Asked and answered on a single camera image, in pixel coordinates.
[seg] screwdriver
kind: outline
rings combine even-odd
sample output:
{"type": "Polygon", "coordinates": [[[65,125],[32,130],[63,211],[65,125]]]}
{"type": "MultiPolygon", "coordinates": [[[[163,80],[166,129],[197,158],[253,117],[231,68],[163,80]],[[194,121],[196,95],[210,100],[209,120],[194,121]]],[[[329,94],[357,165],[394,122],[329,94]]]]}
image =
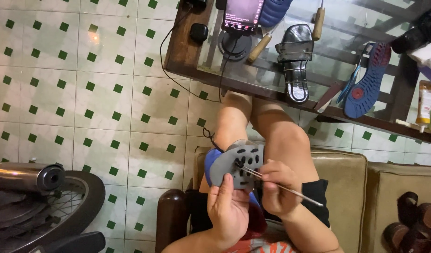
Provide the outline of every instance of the screwdriver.
{"type": "Polygon", "coordinates": [[[320,8],[317,9],[317,13],[315,14],[314,30],[312,31],[313,41],[318,41],[320,37],[322,37],[322,26],[323,26],[324,19],[325,19],[325,8],[323,7],[323,0],[322,0],[322,5],[320,6],[320,8]]]}
{"type": "Polygon", "coordinates": [[[251,53],[248,55],[248,61],[253,62],[256,60],[256,58],[259,56],[259,54],[264,50],[264,48],[269,44],[270,40],[272,39],[272,33],[276,29],[276,27],[279,26],[278,23],[270,32],[268,32],[262,39],[259,41],[257,46],[251,51],[251,53]]]}

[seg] phone stand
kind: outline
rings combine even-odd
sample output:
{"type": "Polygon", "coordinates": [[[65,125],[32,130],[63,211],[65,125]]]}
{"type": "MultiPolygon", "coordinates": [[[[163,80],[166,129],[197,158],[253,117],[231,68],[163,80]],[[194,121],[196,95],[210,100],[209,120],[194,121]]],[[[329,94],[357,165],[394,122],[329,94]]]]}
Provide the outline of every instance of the phone stand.
{"type": "Polygon", "coordinates": [[[223,57],[229,60],[237,61],[245,58],[250,53],[252,44],[251,36],[246,37],[226,31],[222,31],[218,35],[218,49],[223,57]]]}

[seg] tool handle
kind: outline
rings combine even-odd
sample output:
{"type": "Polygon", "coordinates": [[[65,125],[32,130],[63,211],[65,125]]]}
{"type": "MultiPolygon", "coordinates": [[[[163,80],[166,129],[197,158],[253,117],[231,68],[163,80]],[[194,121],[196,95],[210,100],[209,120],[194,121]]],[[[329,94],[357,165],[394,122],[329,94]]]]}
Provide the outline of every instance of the tool handle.
{"type": "Polygon", "coordinates": [[[267,33],[261,41],[257,44],[257,46],[251,51],[251,53],[248,55],[248,61],[253,62],[256,60],[256,58],[259,56],[259,54],[264,50],[264,48],[269,44],[270,40],[272,39],[272,35],[267,33]]]}
{"type": "Polygon", "coordinates": [[[315,14],[314,30],[312,31],[312,40],[318,41],[322,37],[323,20],[325,19],[325,8],[317,9],[315,14]]]}

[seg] needle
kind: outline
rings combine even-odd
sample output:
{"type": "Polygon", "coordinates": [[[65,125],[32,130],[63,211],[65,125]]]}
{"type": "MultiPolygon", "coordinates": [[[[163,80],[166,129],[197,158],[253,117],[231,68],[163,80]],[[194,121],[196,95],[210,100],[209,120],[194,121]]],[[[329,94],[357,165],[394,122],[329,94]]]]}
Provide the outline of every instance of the needle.
{"type": "MultiPolygon", "coordinates": [[[[242,167],[242,168],[240,168],[240,169],[243,170],[243,171],[245,171],[245,172],[251,173],[251,174],[257,176],[258,178],[262,179],[262,174],[259,173],[259,172],[256,172],[256,171],[254,171],[252,169],[249,169],[249,168],[247,168],[245,166],[242,167]]],[[[284,186],[280,186],[279,184],[277,184],[277,186],[280,187],[281,189],[287,190],[287,191],[289,191],[289,192],[291,192],[291,193],[293,193],[293,194],[295,194],[295,195],[297,195],[297,196],[299,196],[299,197],[301,197],[303,199],[306,199],[307,201],[309,201],[309,202],[311,202],[313,204],[316,204],[316,205],[318,205],[320,207],[323,206],[323,204],[320,204],[319,202],[317,202],[317,201],[315,201],[315,200],[313,200],[311,198],[308,198],[308,197],[304,196],[303,194],[301,194],[301,193],[299,193],[299,192],[297,192],[295,190],[288,189],[288,188],[286,188],[284,186]]]]}

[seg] phone screen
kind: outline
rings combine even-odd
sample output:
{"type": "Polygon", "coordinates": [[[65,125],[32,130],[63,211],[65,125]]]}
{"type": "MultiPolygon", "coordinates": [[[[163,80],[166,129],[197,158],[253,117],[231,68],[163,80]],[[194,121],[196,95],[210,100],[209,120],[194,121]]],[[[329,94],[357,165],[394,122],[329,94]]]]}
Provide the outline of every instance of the phone screen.
{"type": "Polygon", "coordinates": [[[227,0],[224,30],[256,33],[263,0],[227,0]]]}

